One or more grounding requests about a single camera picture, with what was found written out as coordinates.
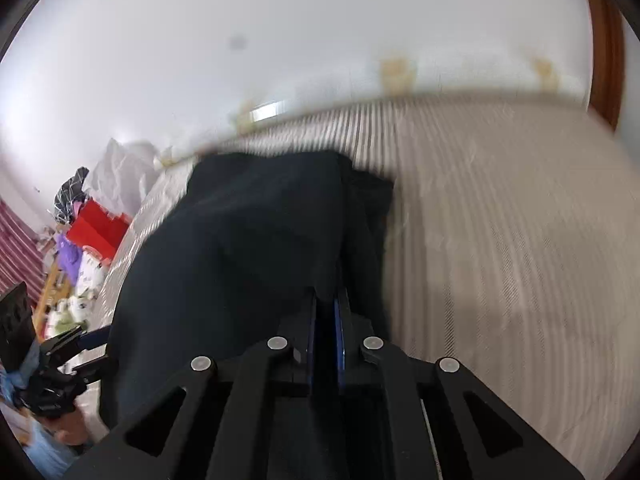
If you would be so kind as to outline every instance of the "black cloth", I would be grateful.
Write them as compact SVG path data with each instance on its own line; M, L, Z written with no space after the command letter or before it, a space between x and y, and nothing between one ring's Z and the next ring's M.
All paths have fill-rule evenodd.
M338 264L352 310L387 337L381 267L392 191L334 152L204 158L122 286L107 348L118 372L101 387L105 423L130 415L192 358L223 360L272 337L310 290L331 302Z
M82 185L89 174L87 168L78 168L69 180L67 180L56 194L53 201L56 222L71 224L74 221L74 202L84 202L86 194L82 192Z

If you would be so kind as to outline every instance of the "bed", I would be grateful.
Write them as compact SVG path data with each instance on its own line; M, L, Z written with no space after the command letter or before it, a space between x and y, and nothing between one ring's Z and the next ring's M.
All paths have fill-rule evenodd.
M334 149L396 180L384 301L411 356L455 356L588 480L640 429L640 180L598 118L548 100L420 97L351 105L222 146ZM168 169L118 250L91 327L186 190ZM96 349L84 356L95 358ZM95 434L99 383L80 397Z

